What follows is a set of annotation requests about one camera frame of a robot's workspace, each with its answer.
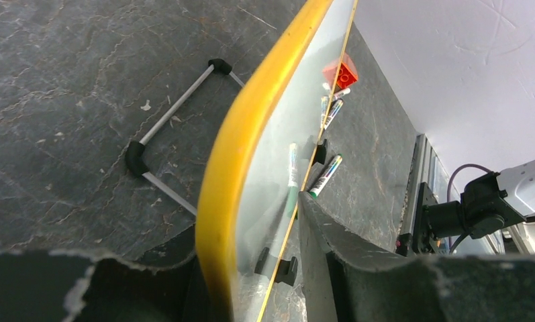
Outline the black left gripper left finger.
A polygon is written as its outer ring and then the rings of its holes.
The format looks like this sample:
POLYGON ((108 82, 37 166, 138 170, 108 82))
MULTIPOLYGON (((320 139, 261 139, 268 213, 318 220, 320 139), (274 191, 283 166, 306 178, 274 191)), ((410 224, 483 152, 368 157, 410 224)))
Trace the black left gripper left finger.
POLYGON ((129 261, 103 249, 0 252, 0 321, 213 321, 188 228, 129 261))

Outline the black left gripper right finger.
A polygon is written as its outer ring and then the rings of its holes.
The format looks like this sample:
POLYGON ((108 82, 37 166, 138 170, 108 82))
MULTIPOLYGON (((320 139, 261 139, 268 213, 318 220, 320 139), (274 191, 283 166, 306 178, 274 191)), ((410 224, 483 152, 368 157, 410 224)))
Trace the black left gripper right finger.
POLYGON ((535 256, 384 250, 298 196, 309 321, 535 321, 535 256))

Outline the yellow framed whiteboard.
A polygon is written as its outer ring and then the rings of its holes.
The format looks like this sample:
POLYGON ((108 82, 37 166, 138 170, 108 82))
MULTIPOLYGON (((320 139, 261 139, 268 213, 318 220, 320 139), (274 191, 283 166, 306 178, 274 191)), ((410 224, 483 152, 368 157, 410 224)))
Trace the yellow framed whiteboard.
POLYGON ((195 217, 197 262, 184 321, 260 321, 338 86, 356 6, 356 1, 306 2, 252 76, 240 81, 196 205, 157 178, 143 154, 209 75, 236 78, 229 62, 211 59, 146 134, 129 143, 128 170, 195 217))

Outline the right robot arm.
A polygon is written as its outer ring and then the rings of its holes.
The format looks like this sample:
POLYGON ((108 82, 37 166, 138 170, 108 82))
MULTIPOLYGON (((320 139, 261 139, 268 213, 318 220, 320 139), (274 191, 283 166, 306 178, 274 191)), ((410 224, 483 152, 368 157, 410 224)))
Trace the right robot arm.
POLYGON ((470 181, 457 201, 438 203, 429 186, 418 186, 409 248, 435 254, 438 241, 455 236, 450 251, 466 237, 479 239, 535 216, 535 160, 470 181))

